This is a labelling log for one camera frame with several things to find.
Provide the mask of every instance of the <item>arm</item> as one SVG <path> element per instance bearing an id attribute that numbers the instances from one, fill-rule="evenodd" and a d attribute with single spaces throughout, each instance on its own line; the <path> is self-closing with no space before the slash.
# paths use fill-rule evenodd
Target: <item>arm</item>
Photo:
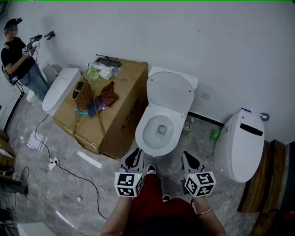
<path id="1" fill-rule="evenodd" d="M 194 205 L 198 214 L 201 214 L 210 209 L 210 206 L 205 197 L 194 198 Z M 213 211 L 209 211 L 208 213 L 200 215 L 199 219 L 207 232 L 215 236 L 226 236 L 224 227 Z"/>
<path id="2" fill-rule="evenodd" d="M 18 60 L 16 63 L 14 63 L 13 65 L 11 63 L 8 63 L 7 66 L 5 67 L 6 71 L 8 72 L 8 74 L 12 74 L 13 72 L 15 72 L 17 70 L 17 68 L 27 59 L 29 58 L 27 55 L 22 56 L 20 58 L 20 60 Z"/>
<path id="3" fill-rule="evenodd" d="M 128 221 L 131 202 L 132 198 L 130 197 L 119 198 L 113 212 L 102 228 L 101 236 L 120 236 L 121 233 L 124 232 Z"/>

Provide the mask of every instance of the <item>maroon pants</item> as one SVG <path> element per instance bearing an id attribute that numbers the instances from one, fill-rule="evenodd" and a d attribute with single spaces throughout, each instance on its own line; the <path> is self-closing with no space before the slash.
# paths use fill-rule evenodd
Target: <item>maroon pants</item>
<path id="1" fill-rule="evenodd" d="M 183 217 L 187 221 L 195 222 L 197 215 L 192 206 L 179 198 L 168 202 L 162 201 L 161 180 L 157 175 L 148 174 L 138 197 L 132 200 L 129 224 L 133 227 L 155 217 L 175 216 Z"/>

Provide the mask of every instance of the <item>floor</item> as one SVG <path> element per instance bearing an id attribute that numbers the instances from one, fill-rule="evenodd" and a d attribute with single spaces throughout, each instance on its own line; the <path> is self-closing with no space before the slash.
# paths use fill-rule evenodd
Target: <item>floor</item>
<path id="1" fill-rule="evenodd" d="M 16 194 L 16 210 L 13 211 L 15 220 L 20 223 L 42 221 L 58 236 L 96 236 L 105 220 L 97 212 L 95 188 L 58 167 L 50 171 L 47 150 L 43 148 L 42 151 L 38 151 L 26 145 L 30 134 L 46 115 L 41 105 L 26 102 L 24 96 L 7 129 L 9 142 L 17 156 L 15 175 L 20 175 L 25 166 L 29 168 L 29 194 L 27 198 Z M 214 192 L 208 196 L 208 201 L 225 227 L 227 235 L 247 236 L 258 215 L 236 211 L 244 184 L 231 181 L 213 169 L 214 143 L 209 141 L 209 136 L 217 128 L 218 126 L 213 124 L 194 119 L 191 132 L 182 133 L 173 152 L 160 158 L 146 155 L 145 166 L 150 163 L 156 164 L 164 194 L 169 193 L 171 197 L 183 198 L 190 202 L 191 196 L 183 195 L 180 182 L 184 179 L 181 154 L 188 151 L 201 157 L 208 165 L 207 170 L 213 171 L 217 179 L 217 185 Z M 114 189 L 114 172 L 118 169 L 118 161 L 83 150 L 50 117 L 41 123 L 37 133 L 47 138 L 46 144 L 51 157 L 58 157 L 62 167 L 91 180 L 98 187 L 100 212 L 108 217 L 118 200 Z M 102 168 L 98 169 L 78 156 L 79 150 L 100 162 Z M 77 197 L 81 197 L 82 201 L 78 202 Z M 13 194 L 0 195 L 2 207 L 11 209 L 14 203 Z"/>

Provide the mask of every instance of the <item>shoe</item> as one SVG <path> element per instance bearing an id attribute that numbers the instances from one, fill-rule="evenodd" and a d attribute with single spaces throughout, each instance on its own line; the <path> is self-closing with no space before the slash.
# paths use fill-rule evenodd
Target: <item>shoe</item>
<path id="1" fill-rule="evenodd" d="M 171 197 L 169 194 L 165 194 L 163 197 L 162 197 L 162 201 L 163 202 L 167 202 L 167 201 L 170 201 Z"/>
<path id="2" fill-rule="evenodd" d="M 156 166 L 154 164 L 148 165 L 148 167 L 147 167 L 147 175 L 148 174 L 154 174 L 154 175 L 157 174 Z"/>

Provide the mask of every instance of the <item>brown wooden panel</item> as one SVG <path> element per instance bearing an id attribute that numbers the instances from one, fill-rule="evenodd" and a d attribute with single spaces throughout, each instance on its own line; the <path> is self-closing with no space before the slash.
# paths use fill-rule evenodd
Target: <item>brown wooden panel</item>
<path id="1" fill-rule="evenodd" d="M 276 215 L 276 212 L 260 213 L 254 227 L 252 228 L 250 236 L 266 235 Z"/>
<path id="2" fill-rule="evenodd" d="M 238 207 L 242 213 L 259 212 L 264 192 L 266 191 L 267 176 L 271 175 L 270 143 L 264 141 L 263 153 L 259 167 L 254 176 L 246 183 L 243 196 Z"/>
<path id="3" fill-rule="evenodd" d="M 286 147 L 279 141 L 271 142 L 272 175 L 268 192 L 265 192 L 265 205 L 262 212 L 268 213 L 278 209 L 285 170 Z"/>

